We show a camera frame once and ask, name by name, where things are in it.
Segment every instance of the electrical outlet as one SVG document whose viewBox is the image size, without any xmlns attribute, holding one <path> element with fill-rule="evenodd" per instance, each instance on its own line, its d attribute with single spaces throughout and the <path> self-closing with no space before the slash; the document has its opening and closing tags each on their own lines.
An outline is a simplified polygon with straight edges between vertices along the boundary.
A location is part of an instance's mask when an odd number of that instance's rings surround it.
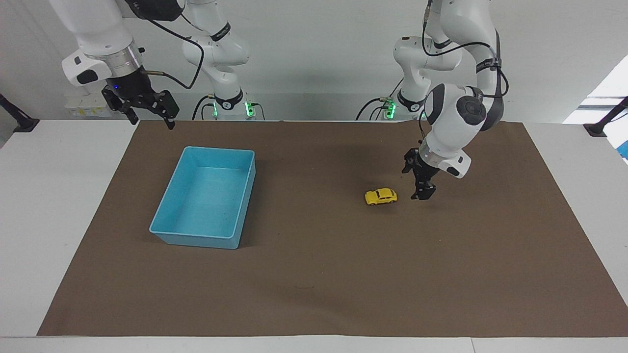
<svg viewBox="0 0 628 353">
<path fill-rule="evenodd" d="M 112 117 L 113 113 L 100 94 L 67 97 L 65 108 L 75 117 Z"/>
</svg>

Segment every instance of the window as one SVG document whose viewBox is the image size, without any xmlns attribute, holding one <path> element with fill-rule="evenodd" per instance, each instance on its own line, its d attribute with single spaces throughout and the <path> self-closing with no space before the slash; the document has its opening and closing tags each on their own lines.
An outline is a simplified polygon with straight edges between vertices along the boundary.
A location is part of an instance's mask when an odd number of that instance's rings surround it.
<svg viewBox="0 0 628 353">
<path fill-rule="evenodd" d="M 625 57 L 563 124 L 587 124 L 602 120 L 611 109 L 628 96 L 627 77 L 628 57 Z M 620 113 L 617 117 L 621 117 L 626 112 Z M 628 141 L 628 116 L 608 124 L 604 132 L 608 135 L 613 148 L 620 148 Z"/>
</svg>

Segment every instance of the white table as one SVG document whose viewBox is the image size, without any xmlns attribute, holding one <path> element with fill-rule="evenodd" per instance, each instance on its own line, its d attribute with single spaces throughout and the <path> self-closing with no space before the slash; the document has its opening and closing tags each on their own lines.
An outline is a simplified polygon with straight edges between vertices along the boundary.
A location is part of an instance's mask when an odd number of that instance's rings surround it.
<svg viewBox="0 0 628 353">
<path fill-rule="evenodd" d="M 580 126 L 526 127 L 628 300 L 628 166 L 605 139 Z M 0 149 L 0 353 L 628 352 L 628 338 L 35 338 L 133 132 L 126 121 L 48 120 Z"/>
</svg>

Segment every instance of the black mount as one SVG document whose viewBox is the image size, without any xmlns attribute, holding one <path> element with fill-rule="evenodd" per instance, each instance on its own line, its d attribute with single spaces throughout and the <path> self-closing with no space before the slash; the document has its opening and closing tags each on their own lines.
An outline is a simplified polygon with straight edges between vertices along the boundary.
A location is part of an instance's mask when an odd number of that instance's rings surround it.
<svg viewBox="0 0 628 353">
<path fill-rule="evenodd" d="M 410 149 L 405 156 L 406 166 L 401 173 L 409 173 L 410 170 L 414 173 L 414 185 L 416 191 L 412 195 L 411 199 L 416 200 L 429 200 L 436 192 L 436 185 L 432 184 L 431 179 L 435 176 L 440 169 L 434 168 L 421 159 L 419 148 Z"/>
<path fill-rule="evenodd" d="M 418 112 L 421 107 L 425 105 L 425 101 L 427 100 L 427 98 L 421 99 L 418 102 L 413 102 L 405 98 L 401 94 L 401 90 L 399 90 L 399 93 L 397 93 L 397 100 L 399 100 L 399 103 L 401 103 L 402 106 L 406 107 L 409 112 Z"/>
<path fill-rule="evenodd" d="M 612 122 L 619 113 L 623 112 L 628 108 L 628 97 L 624 98 L 620 104 L 614 107 L 600 122 L 595 124 L 585 124 L 585 130 L 594 138 L 605 138 L 607 137 L 604 133 L 604 128 L 608 123 Z"/>
<path fill-rule="evenodd" d="M 39 124 L 39 119 L 33 119 L 30 117 L 27 113 L 23 112 L 22 109 L 11 103 L 2 94 L 0 94 L 0 106 L 2 106 L 4 110 L 6 110 L 13 117 L 13 119 L 18 122 L 18 127 L 13 130 L 14 133 L 30 133 L 35 126 Z"/>
<path fill-rule="evenodd" d="M 233 98 L 222 99 L 222 98 L 218 97 L 217 95 L 215 95 L 214 99 L 216 100 L 216 103 L 218 103 L 221 106 L 221 108 L 225 109 L 226 111 L 230 111 L 238 103 L 242 102 L 242 99 L 244 99 L 244 92 L 240 88 L 240 93 L 238 93 L 237 96 L 235 96 Z"/>
</svg>

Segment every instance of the black cable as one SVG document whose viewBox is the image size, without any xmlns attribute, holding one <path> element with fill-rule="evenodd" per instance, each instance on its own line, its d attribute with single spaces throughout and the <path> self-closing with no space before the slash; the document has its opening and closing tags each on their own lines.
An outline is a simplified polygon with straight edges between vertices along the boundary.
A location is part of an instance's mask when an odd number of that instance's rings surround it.
<svg viewBox="0 0 628 353">
<path fill-rule="evenodd" d="M 401 78 L 401 81 L 399 81 L 399 83 L 397 84 L 397 86 L 395 86 L 395 88 L 392 90 L 392 92 L 388 95 L 388 97 L 389 97 L 389 98 L 391 98 L 391 97 L 393 96 L 394 91 L 396 91 L 396 90 L 399 88 L 399 86 L 401 85 L 401 82 L 403 82 L 403 78 Z M 386 107 L 386 102 L 384 102 L 384 103 L 382 104 L 382 109 L 384 109 L 385 107 Z M 379 112 L 377 113 L 377 118 L 375 118 L 375 120 L 379 120 L 379 116 L 380 116 L 380 114 L 382 114 L 382 111 L 379 111 Z"/>
<path fill-rule="evenodd" d="M 200 109 L 200 119 L 201 120 L 205 120 L 204 113 L 205 113 L 205 108 L 206 107 L 212 107 L 213 108 L 214 107 L 214 103 L 207 103 Z"/>
<path fill-rule="evenodd" d="M 486 98 L 503 98 L 505 95 L 508 94 L 508 91 L 510 91 L 510 83 L 508 82 L 508 79 L 506 78 L 506 75 L 504 75 L 504 72 L 502 71 L 502 69 L 500 67 L 497 68 L 497 74 L 499 75 L 498 78 L 499 79 L 504 79 L 504 83 L 506 84 L 506 90 L 500 94 L 485 94 L 484 97 Z"/>
<path fill-rule="evenodd" d="M 198 108 L 205 99 L 211 99 L 211 97 L 209 95 L 204 95 L 201 99 L 198 100 L 197 106 L 196 108 L 194 108 L 194 113 L 192 114 L 192 120 L 196 119 L 196 113 L 198 112 Z"/>
<path fill-rule="evenodd" d="M 492 49 L 492 47 L 489 44 L 486 44 L 482 41 L 472 41 L 470 43 L 466 43 L 463 45 L 459 45 L 453 49 L 449 49 L 445 52 L 442 53 L 437 53 L 437 54 L 432 54 L 430 52 L 428 52 L 427 48 L 425 48 L 425 28 L 427 27 L 427 23 L 423 24 L 423 34 L 421 35 L 421 46 L 423 47 L 423 51 L 425 52 L 426 55 L 428 55 L 429 57 L 440 57 L 442 55 L 445 54 L 449 54 L 451 52 L 454 52 L 458 49 L 462 49 L 465 48 L 467 46 L 471 46 L 471 45 L 482 45 L 487 47 L 488 49 Z M 489 95 L 489 94 L 485 94 L 484 97 L 486 98 L 503 98 L 506 94 L 508 94 L 508 91 L 510 89 L 510 84 L 508 82 L 508 79 L 506 78 L 506 75 L 504 75 L 504 72 L 502 72 L 502 69 L 500 67 L 497 68 L 497 75 L 498 75 L 498 79 L 500 80 L 501 78 L 504 79 L 504 83 L 506 84 L 506 91 L 504 93 L 501 93 L 499 95 L 495 94 L 495 95 Z"/>
<path fill-rule="evenodd" d="M 145 71 L 144 73 L 146 75 L 157 75 L 157 76 L 168 77 L 169 79 L 171 79 L 171 80 L 175 81 L 176 83 L 180 84 L 183 88 L 191 89 L 192 87 L 194 87 L 194 84 L 196 83 L 196 80 L 197 80 L 198 75 L 200 73 L 200 68 L 203 65 L 203 60 L 205 59 L 205 50 L 197 42 L 195 42 L 195 41 L 193 41 L 193 40 L 191 40 L 189 38 L 186 38 L 186 37 L 178 34 L 177 32 L 174 32 L 174 31 L 172 31 L 172 30 L 162 26 L 161 24 L 155 22 L 154 20 L 149 19 L 148 21 L 150 23 L 154 24 L 155 26 L 157 26 L 158 28 L 160 28 L 161 30 L 166 31 L 169 34 L 171 34 L 171 35 L 173 35 L 173 36 L 175 36 L 175 37 L 177 37 L 177 38 L 179 38 L 181 40 L 184 40 L 184 41 L 186 41 L 186 42 L 188 42 L 190 44 L 193 44 L 196 47 L 198 47 L 198 49 L 200 49 L 200 61 L 198 62 L 198 67 L 197 67 L 196 73 L 194 74 L 194 79 L 192 79 L 192 82 L 190 83 L 190 85 L 185 85 L 183 82 L 179 81 L 178 79 L 174 78 L 173 76 L 168 75 L 167 73 L 162 72 L 162 71 Z"/>
<path fill-rule="evenodd" d="M 425 131 L 423 131 L 423 114 L 425 114 L 425 110 L 419 114 L 419 129 L 421 129 L 421 137 L 425 140 Z"/>
<path fill-rule="evenodd" d="M 425 48 L 425 28 L 426 28 L 426 25 L 424 24 L 424 25 L 423 25 L 423 34 L 421 35 L 421 44 L 422 44 L 422 46 L 423 46 L 423 51 L 424 51 L 424 52 L 425 52 L 425 53 L 426 53 L 429 57 L 440 57 L 440 56 L 442 56 L 442 55 L 449 54 L 449 53 L 451 53 L 451 52 L 455 52 L 455 51 L 456 51 L 456 50 L 458 50 L 458 49 L 462 49 L 462 48 L 465 48 L 465 47 L 467 47 L 467 46 L 471 46 L 471 45 L 482 45 L 482 46 L 487 47 L 488 49 L 491 49 L 491 46 L 490 46 L 489 44 L 484 43 L 483 41 L 472 41 L 472 42 L 470 42 L 470 43 L 466 43 L 466 44 L 463 44 L 463 45 L 459 45 L 459 46 L 457 46 L 457 47 L 455 47 L 455 48 L 453 48 L 453 49 L 449 49 L 449 50 L 447 50 L 447 51 L 445 51 L 445 52 L 442 52 L 442 53 L 432 54 L 432 53 L 428 52 L 427 48 Z"/>
<path fill-rule="evenodd" d="M 264 107 L 259 103 L 257 104 L 259 105 L 259 108 L 262 109 L 262 118 L 264 119 L 264 121 L 266 121 L 266 114 L 264 113 Z"/>
<path fill-rule="evenodd" d="M 362 109 L 360 109 L 360 112 L 357 113 L 357 116 L 355 117 L 355 121 L 360 120 L 360 116 L 364 112 L 364 109 L 366 109 L 366 107 L 368 107 L 369 105 L 371 105 L 371 104 L 373 104 L 375 102 L 379 102 L 379 98 L 373 98 L 373 99 L 369 100 L 366 104 L 364 104 L 364 107 L 362 107 Z"/>
<path fill-rule="evenodd" d="M 187 17 L 185 17 L 185 15 L 184 15 L 184 14 L 181 14 L 181 17 L 182 17 L 182 18 L 183 18 L 183 19 L 184 19 L 184 20 L 185 20 L 185 21 L 186 21 L 186 22 L 187 22 L 190 26 L 194 26 L 194 25 L 192 24 L 192 22 L 190 22 L 190 20 L 189 20 Z"/>
<path fill-rule="evenodd" d="M 626 112 L 624 115 L 622 115 L 622 116 L 620 116 L 620 117 L 616 117 L 615 119 L 613 119 L 613 120 L 609 121 L 609 123 L 611 123 L 611 122 L 616 122 L 616 121 L 618 121 L 619 119 L 622 119 L 622 118 L 623 118 L 623 117 L 625 117 L 625 116 L 628 116 L 628 112 Z"/>
<path fill-rule="evenodd" d="M 252 107 L 260 107 L 262 109 L 262 118 L 266 121 L 266 114 L 264 113 L 264 107 L 260 103 L 251 103 Z"/>
<path fill-rule="evenodd" d="M 379 110 L 379 112 L 381 113 L 383 109 L 384 109 L 383 107 L 377 107 L 373 109 L 373 111 L 371 112 L 371 116 L 369 117 L 369 121 L 373 120 L 373 115 L 375 114 L 375 111 Z"/>
</svg>

